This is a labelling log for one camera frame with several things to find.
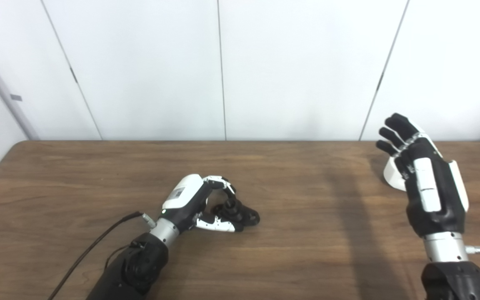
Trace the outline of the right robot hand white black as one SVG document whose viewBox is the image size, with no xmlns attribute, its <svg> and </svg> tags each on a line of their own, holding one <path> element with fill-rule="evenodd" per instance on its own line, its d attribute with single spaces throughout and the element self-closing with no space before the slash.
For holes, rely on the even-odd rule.
<svg viewBox="0 0 480 300">
<path fill-rule="evenodd" d="M 429 135 L 409 118 L 394 113 L 379 129 L 376 147 L 387 153 L 404 180 L 406 215 L 419 237 L 465 233 L 467 198 L 454 161 L 446 161 Z"/>
</svg>

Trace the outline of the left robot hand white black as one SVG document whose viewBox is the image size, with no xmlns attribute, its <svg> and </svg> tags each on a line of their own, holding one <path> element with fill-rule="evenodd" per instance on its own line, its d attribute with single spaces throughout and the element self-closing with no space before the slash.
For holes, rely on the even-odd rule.
<svg viewBox="0 0 480 300">
<path fill-rule="evenodd" d="M 193 173 L 185 176 L 162 204 L 160 220 L 167 220 L 183 233 L 193 228 L 218 232 L 242 232 L 245 226 L 225 216 L 206 213 L 208 197 L 214 190 L 223 190 L 229 199 L 236 199 L 236 190 L 222 176 L 202 178 Z"/>
</svg>

